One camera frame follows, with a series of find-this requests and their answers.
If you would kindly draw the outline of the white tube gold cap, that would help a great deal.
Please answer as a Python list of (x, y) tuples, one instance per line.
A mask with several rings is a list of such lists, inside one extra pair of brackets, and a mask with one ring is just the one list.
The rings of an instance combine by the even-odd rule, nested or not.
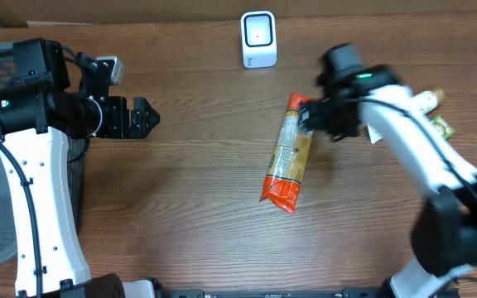
[[(445, 98), (446, 96), (442, 89), (429, 89), (411, 97), (408, 100), (408, 105), (411, 108), (415, 108), (419, 113), (427, 114), (443, 103)], [(368, 124), (367, 128), (369, 140), (372, 144), (383, 139), (383, 136), (374, 127)]]

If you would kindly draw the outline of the red spaghetti packet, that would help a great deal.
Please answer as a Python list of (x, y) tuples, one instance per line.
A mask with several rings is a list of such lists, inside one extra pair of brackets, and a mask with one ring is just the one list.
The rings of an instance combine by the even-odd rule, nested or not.
[(291, 95), (260, 196), (289, 214), (296, 212), (314, 132), (299, 124), (300, 105), (309, 100), (303, 94)]

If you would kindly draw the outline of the green snack packet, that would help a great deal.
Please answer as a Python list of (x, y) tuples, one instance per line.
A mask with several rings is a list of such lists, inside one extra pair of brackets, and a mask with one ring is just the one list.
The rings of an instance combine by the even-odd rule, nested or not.
[(441, 116), (438, 115), (431, 120), (431, 124), (436, 130), (436, 132), (448, 140), (455, 133), (455, 129), (448, 124), (448, 122)]

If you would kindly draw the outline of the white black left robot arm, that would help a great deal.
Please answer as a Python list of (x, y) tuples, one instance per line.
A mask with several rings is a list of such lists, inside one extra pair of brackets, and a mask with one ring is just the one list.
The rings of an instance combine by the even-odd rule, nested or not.
[(17, 296), (153, 297), (148, 279), (91, 275), (75, 227), (68, 152), (73, 140), (143, 139), (159, 113), (143, 97), (110, 94), (123, 76), (115, 56), (36, 38), (0, 50), (6, 57), (16, 73), (0, 89), (0, 157), (17, 237)]

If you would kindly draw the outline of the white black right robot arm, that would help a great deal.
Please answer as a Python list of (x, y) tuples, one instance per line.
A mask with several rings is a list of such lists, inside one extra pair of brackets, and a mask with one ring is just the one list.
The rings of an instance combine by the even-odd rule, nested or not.
[(415, 182), (423, 208), (413, 227), (411, 261), (369, 290), (374, 297), (450, 297), (446, 288), (477, 266), (477, 168), (413, 107), (412, 91), (387, 65), (364, 65), (350, 43), (321, 58), (323, 96), (302, 104), (300, 127), (332, 142), (378, 130)]

